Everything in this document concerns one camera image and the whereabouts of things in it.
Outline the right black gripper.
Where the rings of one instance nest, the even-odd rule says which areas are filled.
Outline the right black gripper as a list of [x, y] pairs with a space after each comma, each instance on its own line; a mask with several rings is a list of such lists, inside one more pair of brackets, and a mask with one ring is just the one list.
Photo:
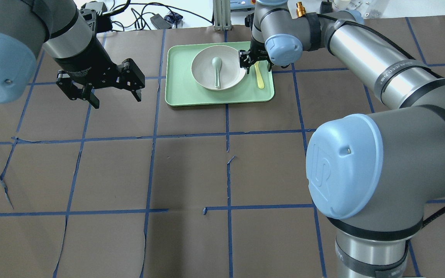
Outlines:
[[250, 73], [250, 68], [257, 61], [267, 61], [267, 71], [271, 72], [273, 63], [265, 49], [265, 44], [258, 41], [251, 41], [249, 50], [238, 51], [239, 67], [245, 69], [246, 74]]

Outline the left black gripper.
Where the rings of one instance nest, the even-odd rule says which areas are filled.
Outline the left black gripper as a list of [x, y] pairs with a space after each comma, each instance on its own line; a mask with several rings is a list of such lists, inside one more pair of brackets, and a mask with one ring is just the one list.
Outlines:
[[135, 100], [141, 102], [145, 74], [133, 59], [115, 64], [98, 39], [91, 39], [78, 53], [65, 55], [55, 55], [55, 61], [61, 67], [55, 84], [69, 100], [85, 100], [94, 109], [99, 109], [100, 100], [92, 91], [113, 87], [130, 91]]

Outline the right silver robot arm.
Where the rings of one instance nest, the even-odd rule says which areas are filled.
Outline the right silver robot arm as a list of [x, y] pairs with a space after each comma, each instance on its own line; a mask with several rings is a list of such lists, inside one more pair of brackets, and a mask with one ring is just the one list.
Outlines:
[[445, 213], [445, 78], [363, 24], [357, 11], [298, 12], [256, 0], [239, 63], [286, 67], [325, 48], [388, 111], [320, 125], [306, 153], [309, 192], [337, 229], [339, 278], [401, 278], [410, 239]]

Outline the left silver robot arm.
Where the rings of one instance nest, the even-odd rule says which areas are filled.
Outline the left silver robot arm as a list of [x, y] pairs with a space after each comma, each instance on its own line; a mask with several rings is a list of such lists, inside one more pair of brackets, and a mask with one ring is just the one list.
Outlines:
[[141, 101], [145, 76], [131, 58], [115, 64], [97, 39], [124, 8], [78, 8], [72, 0], [0, 0], [0, 103], [17, 100], [41, 50], [60, 66], [56, 85], [69, 100], [99, 108], [93, 90], [114, 87]]

